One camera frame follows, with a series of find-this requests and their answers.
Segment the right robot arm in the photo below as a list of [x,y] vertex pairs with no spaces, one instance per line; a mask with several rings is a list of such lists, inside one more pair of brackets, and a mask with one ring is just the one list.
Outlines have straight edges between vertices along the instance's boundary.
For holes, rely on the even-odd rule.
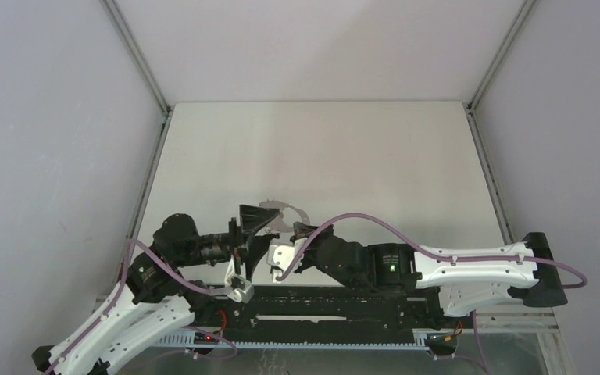
[[431,291],[436,297],[424,303],[423,316],[435,327],[513,298],[531,308],[568,302],[542,232],[498,248],[449,249],[362,245],[336,236],[332,226],[319,230],[297,222],[294,230],[293,244],[274,252],[274,281],[315,267],[355,291],[394,296]]

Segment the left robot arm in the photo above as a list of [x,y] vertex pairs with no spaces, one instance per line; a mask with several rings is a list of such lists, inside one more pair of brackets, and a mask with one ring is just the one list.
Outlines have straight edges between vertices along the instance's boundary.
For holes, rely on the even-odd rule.
[[168,333],[206,325],[224,296],[247,303],[252,274],[273,235],[258,233],[280,210],[240,205],[228,230],[200,235],[188,214],[173,214],[149,246],[133,239],[107,299],[67,339],[31,355],[43,374],[113,374]]

